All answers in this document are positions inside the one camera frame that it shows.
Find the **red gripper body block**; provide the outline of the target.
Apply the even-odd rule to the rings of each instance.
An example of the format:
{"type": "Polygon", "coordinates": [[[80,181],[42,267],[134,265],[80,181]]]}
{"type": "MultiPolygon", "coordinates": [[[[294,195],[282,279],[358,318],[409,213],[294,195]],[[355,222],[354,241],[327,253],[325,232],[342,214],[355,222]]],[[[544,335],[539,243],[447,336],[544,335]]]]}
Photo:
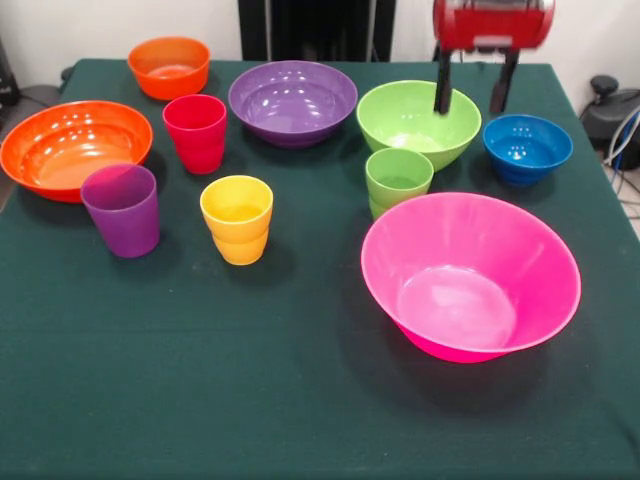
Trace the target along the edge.
{"type": "Polygon", "coordinates": [[[445,51],[537,49],[551,29],[554,1],[435,1],[434,34],[445,51]]]}

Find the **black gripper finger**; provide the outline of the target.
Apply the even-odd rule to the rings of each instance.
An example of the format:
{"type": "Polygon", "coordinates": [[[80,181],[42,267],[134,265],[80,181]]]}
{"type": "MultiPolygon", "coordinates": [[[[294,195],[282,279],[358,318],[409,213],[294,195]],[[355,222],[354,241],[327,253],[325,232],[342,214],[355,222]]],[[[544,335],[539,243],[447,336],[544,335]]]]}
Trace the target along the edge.
{"type": "Polygon", "coordinates": [[[491,113],[502,113],[506,107],[512,77],[519,62],[519,51],[513,49],[505,50],[504,57],[504,64],[491,94],[489,105],[491,113]]]}
{"type": "Polygon", "coordinates": [[[434,101],[434,111],[447,114],[451,102],[451,51],[437,48],[434,58],[438,61],[438,79],[434,101]]]}

